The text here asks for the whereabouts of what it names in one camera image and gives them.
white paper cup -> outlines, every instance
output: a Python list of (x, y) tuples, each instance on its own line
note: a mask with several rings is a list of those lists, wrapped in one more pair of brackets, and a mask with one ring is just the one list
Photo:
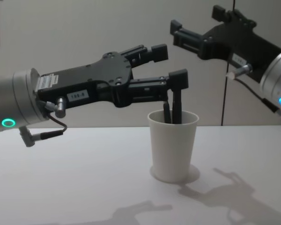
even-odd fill
[(182, 111), (182, 124), (164, 123), (163, 110), (148, 115), (153, 167), (152, 175), (163, 182), (186, 180), (199, 117)]

white label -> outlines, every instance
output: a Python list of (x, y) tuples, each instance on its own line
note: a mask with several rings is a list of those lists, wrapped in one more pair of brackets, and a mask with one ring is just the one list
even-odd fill
[(232, 56), (232, 60), (241, 66), (247, 65), (247, 61), (242, 57), (240, 57), (239, 55), (236, 55), (235, 53)]
[(81, 91), (67, 94), (67, 98), (69, 99), (69, 102), (73, 102), (73, 101), (89, 98), (89, 94), (87, 90), (81, 90)]
[(58, 75), (49, 74), (41, 77), (38, 89), (51, 88), (54, 84), (58, 83)]

table surface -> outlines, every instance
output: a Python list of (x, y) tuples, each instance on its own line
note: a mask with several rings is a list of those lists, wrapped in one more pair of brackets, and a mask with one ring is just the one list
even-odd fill
[(281, 127), (199, 127), (185, 184), (151, 165), (147, 127), (0, 133), (0, 225), (281, 225)]

green led ring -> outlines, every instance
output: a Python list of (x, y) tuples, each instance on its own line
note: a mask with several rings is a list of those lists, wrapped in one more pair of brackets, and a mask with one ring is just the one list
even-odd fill
[(12, 128), (15, 126), (15, 121), (13, 119), (4, 119), (2, 120), (2, 126), (6, 128)]

gray wall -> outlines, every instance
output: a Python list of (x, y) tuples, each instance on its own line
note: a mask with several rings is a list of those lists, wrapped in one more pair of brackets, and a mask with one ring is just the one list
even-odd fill
[[(133, 70), (135, 77), (167, 75), (186, 68), (190, 88), (183, 107), (200, 116), (200, 125), (220, 125), (226, 63), (201, 61), (172, 45), (169, 25), (205, 33), (218, 23), (213, 5), (232, 8), (232, 0), (4, 0), (0, 4), (0, 75), (36, 68), (40, 74), (96, 62), (110, 51), (166, 43), (170, 59)], [(256, 32), (281, 46), (281, 4), (271, 0), (238, 0), (237, 8), (258, 22)], [(277, 118), (238, 83), (228, 83), (226, 125), (277, 124)], [(117, 109), (94, 103), (67, 111), (71, 127), (146, 126), (147, 114), (162, 103)], [(55, 127), (46, 122), (35, 127)]]

